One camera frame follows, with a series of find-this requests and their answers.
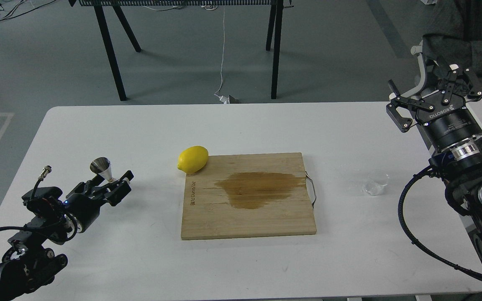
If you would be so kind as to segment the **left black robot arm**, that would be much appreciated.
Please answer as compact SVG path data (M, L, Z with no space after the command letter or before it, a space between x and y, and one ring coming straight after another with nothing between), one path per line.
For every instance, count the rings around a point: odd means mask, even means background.
M34 214L32 220L21 227L0 227L0 232L17 231L8 239L10 248L0 262L0 301L11 301L52 283L67 267L68 258L56 255L44 242L65 244L90 227L104 204L115 207L130 193L132 171L120 179L107 179L107 170L92 171L95 177L78 183L64 199L59 187L35 184L22 196L23 205Z

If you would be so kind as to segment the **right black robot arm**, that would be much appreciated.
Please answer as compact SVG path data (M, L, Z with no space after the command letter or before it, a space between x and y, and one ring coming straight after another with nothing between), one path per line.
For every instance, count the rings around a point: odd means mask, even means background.
M482 128L467 103L482 98L482 84L470 69L452 65L446 79L431 76L431 60L420 61L417 86L400 93L394 82L387 114L401 132L417 126L431 152L430 164L404 187L398 200L398 219L410 242L451 268L482 281L474 272L436 255L410 231L404 219L404 200L411 187L425 176L441 179L447 204L463 217L471 217L477 229L472 243L482 263Z

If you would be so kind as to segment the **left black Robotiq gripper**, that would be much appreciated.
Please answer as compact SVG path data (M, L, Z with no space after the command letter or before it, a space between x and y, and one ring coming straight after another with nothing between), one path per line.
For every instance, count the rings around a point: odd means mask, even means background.
M130 181L134 178L127 170L120 179L107 169L86 182L80 182L66 196L63 207L76 221L79 233L83 233L97 219L100 208L109 203L117 206L131 192Z

